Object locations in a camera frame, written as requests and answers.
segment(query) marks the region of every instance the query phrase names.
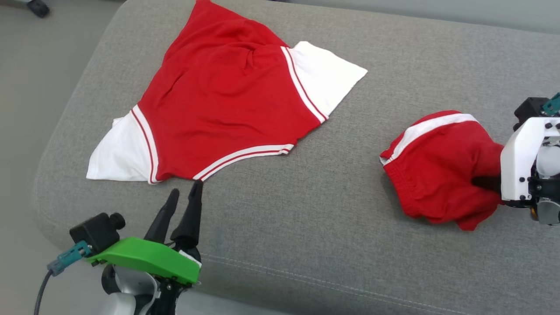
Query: clothing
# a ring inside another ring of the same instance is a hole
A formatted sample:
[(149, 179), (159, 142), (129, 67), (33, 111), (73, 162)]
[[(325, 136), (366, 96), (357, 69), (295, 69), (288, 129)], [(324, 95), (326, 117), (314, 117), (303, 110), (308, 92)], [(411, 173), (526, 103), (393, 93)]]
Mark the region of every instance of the clothing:
[(198, 0), (141, 100), (95, 149), (87, 178), (205, 180), (242, 159), (288, 154), (366, 72)]
[(448, 110), (415, 122), (380, 160), (407, 215), (474, 230), (501, 196), (472, 179), (499, 176), (502, 149), (473, 116)]

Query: sofa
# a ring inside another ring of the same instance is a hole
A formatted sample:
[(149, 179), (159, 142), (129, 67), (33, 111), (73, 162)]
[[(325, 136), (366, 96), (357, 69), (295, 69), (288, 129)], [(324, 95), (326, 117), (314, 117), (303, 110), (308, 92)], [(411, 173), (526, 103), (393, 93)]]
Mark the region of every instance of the sofa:
[[(472, 114), (505, 143), (519, 104), (558, 92), (560, 36), (264, 0), (215, 2), (289, 45), (307, 40), (369, 72), (289, 155), (239, 161), (205, 182), (195, 290), (294, 314), (560, 312), (559, 228), (504, 206), (473, 232), (409, 218), (379, 163), (405, 128), (439, 110)], [(193, 5), (128, 0), (109, 24), (36, 175), (39, 228), (58, 247), (70, 247), (69, 229), (99, 212), (125, 217), (122, 237), (143, 236), (173, 188), (186, 208), (189, 180), (88, 180), (86, 171)]]

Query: red and white shirt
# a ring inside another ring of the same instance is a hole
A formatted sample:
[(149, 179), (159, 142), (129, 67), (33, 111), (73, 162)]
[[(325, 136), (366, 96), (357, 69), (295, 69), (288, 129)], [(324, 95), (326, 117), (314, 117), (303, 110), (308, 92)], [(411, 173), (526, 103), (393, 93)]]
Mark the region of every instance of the red and white shirt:
[(141, 100), (91, 155), (87, 178), (205, 180), (242, 159), (287, 154), (366, 72), (197, 0)]

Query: white sleeve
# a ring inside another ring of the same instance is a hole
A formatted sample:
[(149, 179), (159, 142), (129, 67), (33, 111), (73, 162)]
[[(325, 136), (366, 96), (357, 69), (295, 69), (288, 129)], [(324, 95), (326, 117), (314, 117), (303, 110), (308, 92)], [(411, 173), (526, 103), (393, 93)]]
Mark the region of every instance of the white sleeve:
[(112, 129), (91, 154), (86, 178), (148, 181), (151, 171), (146, 138), (131, 111), (113, 120)]
[(309, 110), (323, 123), (367, 70), (301, 41), (283, 48), (292, 81)]

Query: teal connector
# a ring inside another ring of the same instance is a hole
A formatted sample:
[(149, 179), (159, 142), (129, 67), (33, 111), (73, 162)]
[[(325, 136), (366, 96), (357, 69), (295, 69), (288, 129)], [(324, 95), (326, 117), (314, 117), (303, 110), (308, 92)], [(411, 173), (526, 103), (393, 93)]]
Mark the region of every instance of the teal connector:
[(46, 267), (48, 270), (53, 272), (53, 276), (58, 276), (61, 274), (66, 267), (86, 257), (91, 254), (91, 249), (87, 245), (86, 241), (82, 240), (71, 249), (65, 251), (64, 253), (58, 255), (57, 260), (51, 262)]
[(560, 112), (560, 93), (556, 93), (554, 97), (544, 103), (543, 111), (548, 116), (554, 116)]

